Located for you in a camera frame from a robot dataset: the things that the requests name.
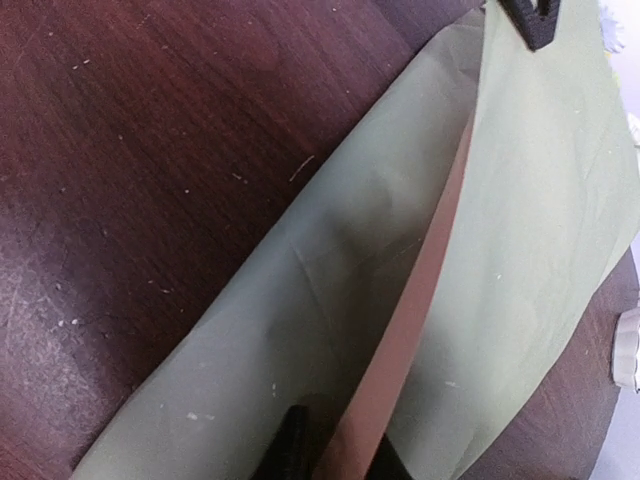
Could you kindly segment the white rose stem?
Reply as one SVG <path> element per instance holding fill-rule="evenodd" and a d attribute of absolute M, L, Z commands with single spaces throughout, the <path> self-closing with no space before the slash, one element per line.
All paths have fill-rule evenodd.
<path fill-rule="evenodd" d="M 599 25 L 605 51 L 621 53 L 626 47 L 625 28 L 616 10 L 608 3 L 599 4 Z"/>

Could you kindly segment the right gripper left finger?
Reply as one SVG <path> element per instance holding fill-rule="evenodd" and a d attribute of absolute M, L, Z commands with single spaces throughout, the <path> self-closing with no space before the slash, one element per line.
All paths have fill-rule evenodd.
<path fill-rule="evenodd" d="M 292 405 L 254 470 L 252 480 L 310 479 L 315 434 L 310 408 Z"/>

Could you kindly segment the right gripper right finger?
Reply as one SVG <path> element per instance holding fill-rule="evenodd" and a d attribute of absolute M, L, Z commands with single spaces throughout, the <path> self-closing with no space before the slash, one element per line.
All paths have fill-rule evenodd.
<path fill-rule="evenodd" d="M 367 480 L 412 480 L 386 434 L 383 435 L 369 467 Z"/>

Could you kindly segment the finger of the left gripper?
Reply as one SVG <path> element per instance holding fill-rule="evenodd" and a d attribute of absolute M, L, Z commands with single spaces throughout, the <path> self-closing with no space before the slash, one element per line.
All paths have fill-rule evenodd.
<path fill-rule="evenodd" d="M 499 0 L 527 48 L 536 52 L 553 42 L 560 0 Z"/>

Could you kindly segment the pink wrapping paper sheet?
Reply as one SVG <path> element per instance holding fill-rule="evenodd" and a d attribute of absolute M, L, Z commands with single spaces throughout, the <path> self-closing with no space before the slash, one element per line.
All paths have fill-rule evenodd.
<path fill-rule="evenodd" d="M 311 410 L 310 479 L 460 477 L 639 229 L 595 1 L 530 51 L 498 3 L 441 30 L 87 452 L 78 479 L 252 479 Z"/>

